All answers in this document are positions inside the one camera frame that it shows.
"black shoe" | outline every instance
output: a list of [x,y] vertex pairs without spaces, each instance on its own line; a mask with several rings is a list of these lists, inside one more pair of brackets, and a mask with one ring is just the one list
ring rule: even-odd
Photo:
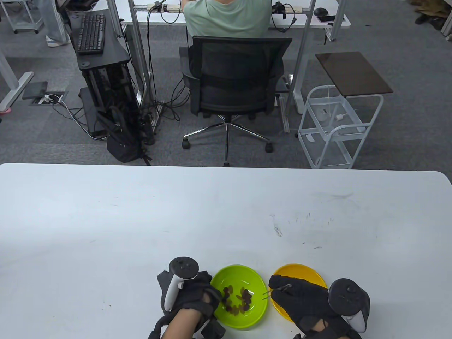
[[428,21],[429,18],[430,17],[428,15],[421,14],[421,16],[418,17],[414,23],[416,25],[422,25],[424,22]]
[[440,17],[434,17],[431,21],[430,24],[435,27],[435,30],[440,31],[443,26],[444,23],[446,22],[445,18],[440,18]]

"black keyboard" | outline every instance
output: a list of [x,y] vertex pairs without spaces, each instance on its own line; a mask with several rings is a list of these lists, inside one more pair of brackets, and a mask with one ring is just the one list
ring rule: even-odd
[[104,51],[105,15],[86,14],[82,19],[77,52],[80,55],[102,54]]

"computer mouse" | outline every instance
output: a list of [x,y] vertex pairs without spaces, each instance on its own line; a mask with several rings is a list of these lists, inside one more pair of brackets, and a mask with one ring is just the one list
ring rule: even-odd
[[316,9],[314,10],[314,15],[315,15],[315,16],[324,16],[324,15],[328,15],[328,11],[327,11],[325,8],[323,8],[323,7],[319,7],[319,8],[316,8]]

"jeans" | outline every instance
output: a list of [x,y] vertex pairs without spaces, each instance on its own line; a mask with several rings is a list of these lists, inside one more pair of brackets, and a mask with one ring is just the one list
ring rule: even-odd
[[47,36],[62,44],[68,43],[61,15],[57,12],[55,0],[38,0],[39,12],[46,26]]

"black glove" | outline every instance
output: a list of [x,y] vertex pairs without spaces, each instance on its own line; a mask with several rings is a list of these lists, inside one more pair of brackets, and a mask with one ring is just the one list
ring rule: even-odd
[[[196,331],[212,317],[221,301],[221,292],[210,284],[211,281],[212,276],[206,271],[199,272],[196,278],[185,281],[170,312],[177,314],[182,308],[199,311],[202,318]],[[208,303],[203,301],[205,293],[210,299]]]
[[[291,284],[283,291],[277,290]],[[272,299],[280,305],[306,335],[319,339],[337,339],[344,335],[351,339],[361,339],[361,336],[350,325],[335,313],[328,302],[328,289],[312,284],[304,279],[273,275],[268,286],[273,289]],[[312,331],[319,320],[323,319],[328,327],[322,332]]]
[[[168,272],[163,271],[159,276],[162,274],[165,275]],[[160,339],[162,327],[169,325],[179,310],[183,308],[197,310],[201,313],[201,320],[195,329],[195,332],[198,332],[204,323],[213,317],[213,312],[220,304],[221,292],[210,284],[211,280],[212,276],[206,271],[199,272],[194,279],[186,280],[184,287],[178,292],[173,308],[171,308],[170,312],[164,311],[165,315],[156,323],[148,339]],[[203,300],[204,294],[209,296],[209,302]],[[224,329],[221,326],[217,326],[213,329],[213,331],[215,330],[217,331],[216,334],[218,334],[216,338],[221,338],[224,334]]]

